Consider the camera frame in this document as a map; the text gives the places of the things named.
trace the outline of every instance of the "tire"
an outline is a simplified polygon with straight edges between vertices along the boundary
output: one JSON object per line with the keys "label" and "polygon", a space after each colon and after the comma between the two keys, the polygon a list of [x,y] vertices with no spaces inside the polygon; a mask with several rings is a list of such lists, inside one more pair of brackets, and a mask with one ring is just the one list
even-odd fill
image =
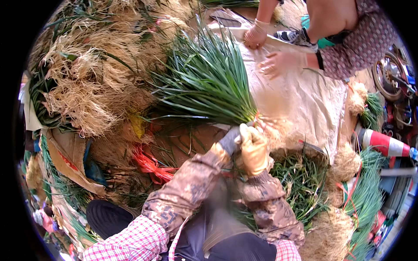
{"label": "tire", "polygon": [[[400,74],[403,74],[403,67],[399,63],[398,58],[394,56],[392,53],[386,53],[385,58],[389,58],[393,63],[396,64],[396,66],[399,68]],[[398,91],[395,93],[387,91],[379,81],[379,76],[377,74],[377,66],[380,64],[380,61],[377,61],[373,67],[372,67],[372,75],[373,80],[375,81],[376,88],[379,90],[379,92],[384,96],[384,98],[388,101],[397,101],[399,98],[402,97],[402,90],[398,88]]]}

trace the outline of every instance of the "beige tarp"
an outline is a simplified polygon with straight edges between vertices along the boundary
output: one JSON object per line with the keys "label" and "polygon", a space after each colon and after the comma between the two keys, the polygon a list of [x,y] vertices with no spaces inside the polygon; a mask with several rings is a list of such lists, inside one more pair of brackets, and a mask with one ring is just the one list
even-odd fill
{"label": "beige tarp", "polygon": [[[276,119],[280,139],[272,149],[298,150],[306,141],[328,152],[330,163],[334,161],[338,133],[344,116],[347,85],[340,80],[324,77],[321,70],[300,69],[270,81],[259,73],[258,64],[274,51],[312,52],[302,46],[294,46],[269,36],[259,50],[250,50],[243,43],[243,36],[251,25],[240,16],[240,28],[229,28],[240,45],[247,70],[252,96],[259,112]],[[218,24],[211,24],[219,29]]]}

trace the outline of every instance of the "gold work glove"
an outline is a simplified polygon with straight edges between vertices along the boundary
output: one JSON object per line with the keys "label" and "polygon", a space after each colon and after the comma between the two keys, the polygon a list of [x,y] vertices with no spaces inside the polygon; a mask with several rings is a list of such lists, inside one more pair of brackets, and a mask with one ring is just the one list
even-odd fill
{"label": "gold work glove", "polygon": [[268,166],[267,141],[254,127],[240,125],[242,161],[249,176],[260,174]]}

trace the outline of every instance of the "camouflage sleeve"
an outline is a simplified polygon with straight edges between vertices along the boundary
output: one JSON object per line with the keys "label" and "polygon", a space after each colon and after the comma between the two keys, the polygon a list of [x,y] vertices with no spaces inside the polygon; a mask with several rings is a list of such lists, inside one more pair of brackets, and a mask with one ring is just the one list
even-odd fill
{"label": "camouflage sleeve", "polygon": [[170,182],[149,195],[142,215],[160,224],[173,238],[184,220],[208,198],[229,161],[219,143],[205,155],[196,154],[183,163]]}
{"label": "camouflage sleeve", "polygon": [[287,239],[298,247],[303,245],[303,225],[296,220],[295,213],[286,202],[286,192],[279,179],[264,170],[250,177],[247,182],[237,180],[237,187],[245,204],[253,212],[260,228],[257,231],[260,238],[271,243]]}

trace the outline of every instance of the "cardboard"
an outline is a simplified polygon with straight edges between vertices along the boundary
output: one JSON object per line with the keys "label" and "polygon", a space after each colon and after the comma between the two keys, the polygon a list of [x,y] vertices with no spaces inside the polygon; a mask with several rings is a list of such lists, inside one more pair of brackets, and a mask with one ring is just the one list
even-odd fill
{"label": "cardboard", "polygon": [[104,186],[90,181],[84,173],[83,155],[86,141],[76,133],[61,133],[58,129],[43,130],[43,133],[46,133],[49,154],[56,169],[82,188],[104,196]]}

